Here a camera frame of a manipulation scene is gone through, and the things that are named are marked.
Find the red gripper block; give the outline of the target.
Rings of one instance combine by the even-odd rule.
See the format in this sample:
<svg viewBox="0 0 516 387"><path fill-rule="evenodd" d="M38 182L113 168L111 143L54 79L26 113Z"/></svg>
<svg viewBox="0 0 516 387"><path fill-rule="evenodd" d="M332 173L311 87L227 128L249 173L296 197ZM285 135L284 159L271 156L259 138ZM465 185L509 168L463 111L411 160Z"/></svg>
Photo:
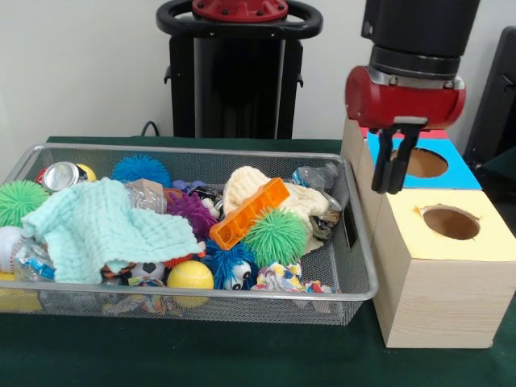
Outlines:
<svg viewBox="0 0 516 387"><path fill-rule="evenodd" d="M356 66L345 87L347 116L362 127L378 131L379 152L372 190L397 194L402 190L410 155L417 144L420 126L445 129L464 108L466 87L460 77L450 81L423 80L383 73L370 66ZM403 140L391 162L393 129L400 125Z"/></svg>

